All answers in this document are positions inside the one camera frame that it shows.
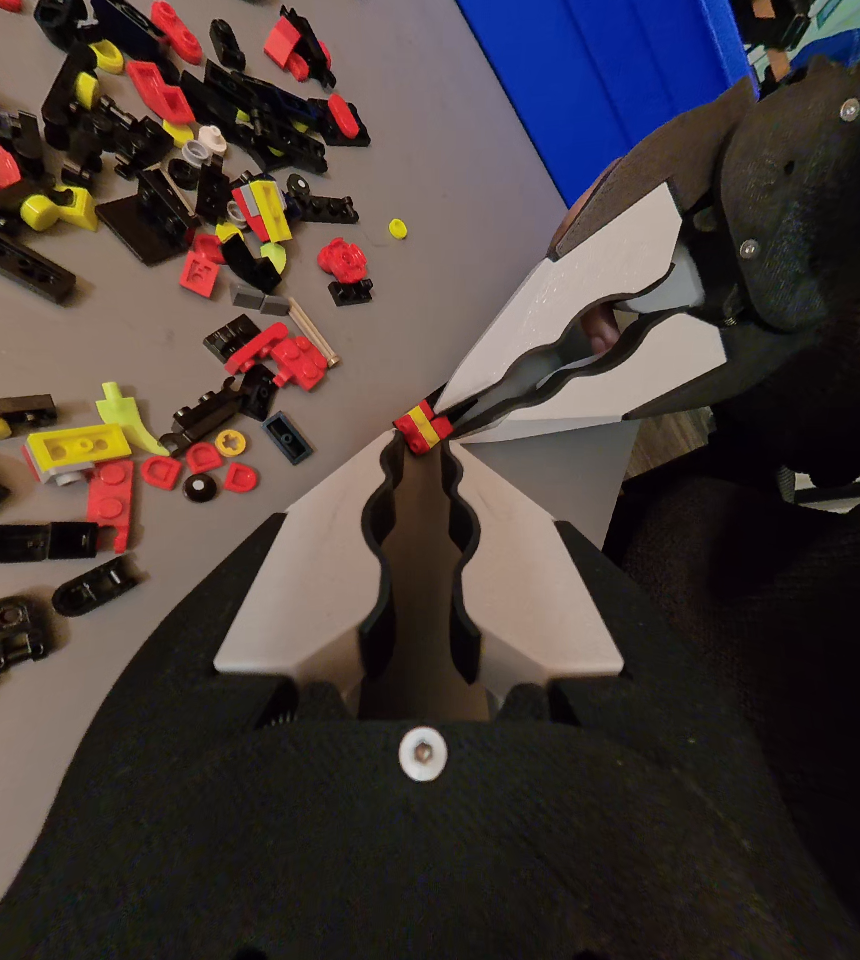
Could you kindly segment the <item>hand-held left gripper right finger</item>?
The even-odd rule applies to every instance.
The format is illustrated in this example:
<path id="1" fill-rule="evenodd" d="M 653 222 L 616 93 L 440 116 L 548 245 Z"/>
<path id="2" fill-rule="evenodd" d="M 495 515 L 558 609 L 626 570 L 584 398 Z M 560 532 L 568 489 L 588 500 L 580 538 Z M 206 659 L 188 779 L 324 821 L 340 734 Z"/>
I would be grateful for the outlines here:
<path id="1" fill-rule="evenodd" d="M 625 660 L 554 517 L 459 443 L 440 454 L 449 501 L 454 666 L 491 712 L 520 685 L 618 676 Z"/>

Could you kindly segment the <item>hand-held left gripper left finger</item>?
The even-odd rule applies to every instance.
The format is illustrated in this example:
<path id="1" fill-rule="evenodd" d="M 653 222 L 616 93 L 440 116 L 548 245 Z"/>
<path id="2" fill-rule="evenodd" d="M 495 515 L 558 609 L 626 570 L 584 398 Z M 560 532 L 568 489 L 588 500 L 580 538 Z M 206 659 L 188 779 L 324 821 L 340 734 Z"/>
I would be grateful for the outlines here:
<path id="1" fill-rule="evenodd" d="M 354 719 L 398 636 L 384 549 L 397 521 L 405 444 L 387 431 L 314 486 L 280 525 L 214 658 L 221 675 L 329 685 Z"/>

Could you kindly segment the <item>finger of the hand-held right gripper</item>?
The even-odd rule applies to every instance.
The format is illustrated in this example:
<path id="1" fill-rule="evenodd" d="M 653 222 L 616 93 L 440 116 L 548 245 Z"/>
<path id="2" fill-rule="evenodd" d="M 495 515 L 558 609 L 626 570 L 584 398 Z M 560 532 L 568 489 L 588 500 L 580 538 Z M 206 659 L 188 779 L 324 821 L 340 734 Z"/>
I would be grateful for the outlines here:
<path id="1" fill-rule="evenodd" d="M 599 188 L 559 244 L 532 269 L 461 360 L 436 402 L 436 413 L 459 420 L 474 404 L 504 401 L 512 388 L 531 390 L 553 372 L 594 359 L 581 318 L 612 304 L 625 332 L 668 314 L 697 317 L 703 286 L 679 237 L 683 216 L 672 186 L 659 183 L 608 222 L 594 221 Z M 626 414 L 639 421 L 706 405 L 706 374 Z"/>
<path id="2" fill-rule="evenodd" d="M 570 365 L 531 390 L 512 388 L 499 403 L 485 400 L 456 419 L 451 439 L 501 443 L 620 422 L 723 366 L 722 330 L 686 313 L 635 321 L 627 350 L 613 348 L 582 366 Z"/>

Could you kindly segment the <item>small red yellow lego assembly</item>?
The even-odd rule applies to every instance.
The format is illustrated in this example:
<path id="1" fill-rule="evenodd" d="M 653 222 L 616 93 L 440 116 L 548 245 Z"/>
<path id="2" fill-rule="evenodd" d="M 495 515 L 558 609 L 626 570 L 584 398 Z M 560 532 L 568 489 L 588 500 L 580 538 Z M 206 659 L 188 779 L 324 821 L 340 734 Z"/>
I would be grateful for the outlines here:
<path id="1" fill-rule="evenodd" d="M 447 416 L 436 413 L 436 402 L 444 388 L 444 385 L 436 388 L 422 402 L 392 422 L 416 457 L 428 454 L 453 433 L 453 424 Z"/>

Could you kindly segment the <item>person's right forearm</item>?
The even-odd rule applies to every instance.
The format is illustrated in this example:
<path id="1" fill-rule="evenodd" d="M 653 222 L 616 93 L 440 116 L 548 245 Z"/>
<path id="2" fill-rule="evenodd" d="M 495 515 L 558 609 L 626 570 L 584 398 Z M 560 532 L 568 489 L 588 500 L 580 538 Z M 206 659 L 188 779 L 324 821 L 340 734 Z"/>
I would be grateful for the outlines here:
<path id="1" fill-rule="evenodd" d="M 860 306 L 828 321 L 818 340 L 750 390 L 716 404 L 718 427 L 817 487 L 860 477 Z"/>

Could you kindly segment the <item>pile of loose lego pieces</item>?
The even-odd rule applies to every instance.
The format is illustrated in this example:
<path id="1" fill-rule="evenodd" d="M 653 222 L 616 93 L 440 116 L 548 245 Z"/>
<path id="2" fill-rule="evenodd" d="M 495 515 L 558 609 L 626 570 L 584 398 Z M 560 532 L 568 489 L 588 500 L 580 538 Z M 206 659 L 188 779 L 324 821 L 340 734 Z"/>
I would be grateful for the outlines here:
<path id="1" fill-rule="evenodd" d="M 39 115 L 0 110 L 0 276 L 52 304 L 75 308 L 78 278 L 19 232 L 58 222 L 95 231 L 100 223 L 147 269 L 184 258 L 181 287 L 212 294 L 221 265 L 253 287 L 259 304 L 280 280 L 271 258 L 256 256 L 241 229 L 280 238 L 291 218 L 349 225 L 351 198 L 316 198 L 305 176 L 326 171 L 326 146 L 366 147 L 353 103 L 336 94 L 304 101 L 261 80 L 228 74 L 230 84 L 177 76 L 171 42 L 187 43 L 184 60 L 202 54 L 175 11 L 157 2 L 151 18 L 124 2 L 40 2 L 37 21 L 64 53 Z M 84 614 L 135 585 L 124 567 L 130 545 L 136 461 L 145 480 L 172 488 L 186 450 L 188 494 L 214 497 L 219 446 L 210 438 L 251 417 L 278 423 L 273 438 L 298 459 L 309 454 L 297 430 L 271 412 L 288 383 L 318 388 L 339 357 L 324 344 L 306 310 L 284 296 L 268 330 L 242 317 L 209 345 L 221 370 L 218 390 L 184 406 L 162 438 L 148 429 L 137 400 L 119 384 L 103 386 L 98 420 L 71 424 L 47 391 L 0 398 L 0 442 L 17 435 L 33 483 L 88 487 L 86 514 L 29 524 L 0 523 L 0 564 L 117 558 L 67 587 Z M 0 479 L 0 507 L 10 496 Z"/>

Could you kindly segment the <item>person's right hand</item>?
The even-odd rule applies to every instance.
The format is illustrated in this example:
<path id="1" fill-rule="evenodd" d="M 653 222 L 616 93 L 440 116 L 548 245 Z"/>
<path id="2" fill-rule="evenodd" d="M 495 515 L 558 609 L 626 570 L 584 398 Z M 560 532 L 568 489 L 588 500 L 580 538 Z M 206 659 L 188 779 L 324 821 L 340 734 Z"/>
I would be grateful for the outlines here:
<path id="1" fill-rule="evenodd" d="M 581 325 L 592 356 L 606 354 L 621 336 L 613 306 L 608 302 L 590 307 L 583 314 Z"/>

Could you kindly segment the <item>blue fabric bag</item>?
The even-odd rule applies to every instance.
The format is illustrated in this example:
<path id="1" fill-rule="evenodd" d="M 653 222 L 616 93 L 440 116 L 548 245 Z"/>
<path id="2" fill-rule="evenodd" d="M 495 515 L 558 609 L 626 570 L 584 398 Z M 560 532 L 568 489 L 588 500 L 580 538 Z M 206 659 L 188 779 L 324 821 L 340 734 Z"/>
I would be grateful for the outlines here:
<path id="1" fill-rule="evenodd" d="M 814 57 L 852 67 L 860 63 L 860 28 L 843 30 L 814 39 L 799 50 L 791 61 L 791 73 L 803 69 Z"/>

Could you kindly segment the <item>blue plastic bin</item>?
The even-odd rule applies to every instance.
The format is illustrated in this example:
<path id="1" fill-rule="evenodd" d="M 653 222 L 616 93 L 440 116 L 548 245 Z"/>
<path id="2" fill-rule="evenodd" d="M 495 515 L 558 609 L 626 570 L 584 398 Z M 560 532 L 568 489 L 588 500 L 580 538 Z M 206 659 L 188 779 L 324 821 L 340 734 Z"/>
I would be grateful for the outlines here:
<path id="1" fill-rule="evenodd" d="M 725 1 L 459 1 L 570 206 L 663 124 L 756 72 Z"/>

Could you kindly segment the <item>person's dark knit clothing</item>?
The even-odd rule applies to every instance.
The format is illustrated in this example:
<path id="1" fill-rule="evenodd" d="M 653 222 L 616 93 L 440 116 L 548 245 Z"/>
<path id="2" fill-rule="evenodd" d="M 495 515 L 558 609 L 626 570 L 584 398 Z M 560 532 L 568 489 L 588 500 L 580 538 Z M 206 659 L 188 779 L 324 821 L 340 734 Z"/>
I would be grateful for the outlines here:
<path id="1" fill-rule="evenodd" d="M 621 494 L 604 553 L 733 693 L 860 926 L 860 504 L 676 477 Z"/>

